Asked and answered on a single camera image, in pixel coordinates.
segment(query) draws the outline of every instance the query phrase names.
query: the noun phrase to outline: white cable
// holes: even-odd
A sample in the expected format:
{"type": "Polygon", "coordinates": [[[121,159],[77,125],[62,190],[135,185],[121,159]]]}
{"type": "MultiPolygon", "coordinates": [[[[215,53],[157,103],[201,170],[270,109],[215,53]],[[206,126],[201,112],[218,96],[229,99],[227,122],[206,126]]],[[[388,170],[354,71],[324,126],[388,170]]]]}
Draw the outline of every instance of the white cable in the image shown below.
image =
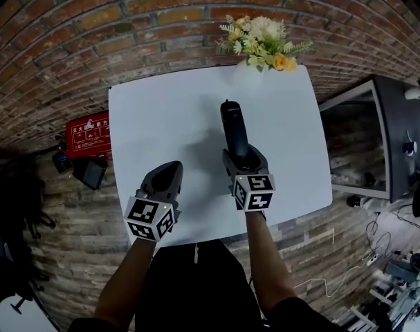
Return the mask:
{"type": "Polygon", "coordinates": [[[303,282],[303,283],[300,283],[300,284],[298,284],[298,285],[296,285],[296,286],[294,286],[293,288],[294,289],[296,289],[297,287],[299,287],[299,286],[301,286],[301,285],[304,285],[304,284],[306,284],[306,283],[308,283],[308,282],[312,282],[313,280],[323,280],[323,282],[325,283],[325,295],[327,296],[327,297],[333,297],[334,296],[334,294],[336,294],[337,292],[338,292],[338,290],[340,289],[340,288],[342,288],[342,285],[345,283],[345,278],[347,277],[347,275],[348,275],[348,273],[349,272],[351,272],[353,269],[356,269],[356,268],[362,268],[366,263],[367,263],[367,260],[369,259],[369,256],[371,256],[371,254],[373,253],[373,252],[376,252],[379,248],[382,248],[383,246],[386,246],[386,244],[384,244],[384,245],[382,245],[382,246],[379,246],[379,247],[376,247],[374,250],[368,250],[367,252],[365,252],[365,254],[362,256],[362,261],[364,261],[363,262],[363,264],[362,264],[362,266],[355,266],[355,267],[353,267],[353,268],[350,268],[345,274],[344,274],[344,276],[343,276],[343,278],[342,278],[342,283],[340,283],[340,285],[337,287],[337,289],[334,291],[334,293],[332,293],[331,295],[328,295],[328,283],[327,283],[327,280],[325,279],[325,278],[312,278],[312,279],[308,279],[307,281],[305,281],[305,282],[303,282]]]}

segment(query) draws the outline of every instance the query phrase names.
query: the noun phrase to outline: flower bouquet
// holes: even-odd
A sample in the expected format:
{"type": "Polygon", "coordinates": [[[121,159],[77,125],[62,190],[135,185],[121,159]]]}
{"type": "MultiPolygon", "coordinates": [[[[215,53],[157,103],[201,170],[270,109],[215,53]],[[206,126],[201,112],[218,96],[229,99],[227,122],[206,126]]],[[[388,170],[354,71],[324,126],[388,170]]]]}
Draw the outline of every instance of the flower bouquet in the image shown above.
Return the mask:
{"type": "Polygon", "coordinates": [[[288,41],[283,20],[276,22],[262,16],[234,20],[227,15],[226,21],[228,24],[220,25],[220,29],[228,32],[228,38],[219,40],[218,45],[238,55],[247,54],[246,65],[255,66],[259,72],[266,67],[294,71],[298,66],[295,56],[313,44],[312,41],[299,44],[288,41]]]}

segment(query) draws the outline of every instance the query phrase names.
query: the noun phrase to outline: human arm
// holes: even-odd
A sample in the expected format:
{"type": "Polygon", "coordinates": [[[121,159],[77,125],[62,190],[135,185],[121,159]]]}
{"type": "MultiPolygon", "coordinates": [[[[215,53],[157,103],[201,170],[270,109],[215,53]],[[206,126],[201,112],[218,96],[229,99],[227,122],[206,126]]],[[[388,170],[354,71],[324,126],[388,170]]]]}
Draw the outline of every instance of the human arm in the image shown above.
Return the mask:
{"type": "Polygon", "coordinates": [[[246,227],[253,283],[260,308],[267,315],[278,302],[296,295],[262,213],[247,212],[246,227]]]}
{"type": "Polygon", "coordinates": [[[156,242],[137,239],[105,285],[94,317],[126,331],[134,315],[156,242]]]}

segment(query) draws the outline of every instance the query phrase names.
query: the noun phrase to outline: floor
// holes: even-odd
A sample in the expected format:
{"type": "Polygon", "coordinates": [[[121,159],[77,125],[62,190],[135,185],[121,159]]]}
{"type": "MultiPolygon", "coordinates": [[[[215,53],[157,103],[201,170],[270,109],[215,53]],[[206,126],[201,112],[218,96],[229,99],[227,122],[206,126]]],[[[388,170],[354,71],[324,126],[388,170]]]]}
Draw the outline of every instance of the floor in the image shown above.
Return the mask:
{"type": "MultiPolygon", "coordinates": [[[[46,182],[43,211],[57,222],[57,227],[54,230],[39,227],[40,240],[31,239],[26,232],[26,239],[36,266],[51,277],[49,282],[42,283],[45,291],[39,296],[65,331],[73,319],[93,315],[102,288],[129,249],[129,240],[122,221],[113,163],[110,162],[102,188],[94,192],[68,174],[57,174],[51,155],[36,157],[35,171],[46,182]]],[[[301,298],[329,319],[365,300],[378,270],[388,260],[380,259],[369,268],[362,260],[368,252],[365,228],[374,218],[364,210],[347,207],[345,197],[335,192],[329,207],[271,227],[295,286],[311,278],[325,278],[331,295],[350,268],[363,265],[349,272],[343,286],[331,298],[325,296],[322,281],[296,288],[301,298]]],[[[386,230],[392,233],[389,252],[395,248],[403,252],[420,249],[420,230],[400,222],[392,214],[380,218],[378,224],[377,237],[386,230]]],[[[387,244],[386,238],[381,245],[387,244]]],[[[246,235],[223,241],[249,277],[246,235]]]]}

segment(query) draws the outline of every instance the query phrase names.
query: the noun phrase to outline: orange flower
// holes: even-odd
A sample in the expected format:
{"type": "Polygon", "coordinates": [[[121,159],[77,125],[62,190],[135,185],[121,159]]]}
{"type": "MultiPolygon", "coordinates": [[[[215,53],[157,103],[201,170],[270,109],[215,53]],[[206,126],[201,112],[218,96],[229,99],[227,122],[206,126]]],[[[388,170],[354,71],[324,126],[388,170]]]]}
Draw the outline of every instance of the orange flower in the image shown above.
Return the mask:
{"type": "Polygon", "coordinates": [[[294,71],[298,67],[298,64],[294,59],[289,59],[281,53],[274,54],[273,57],[273,68],[276,70],[294,71]]]}

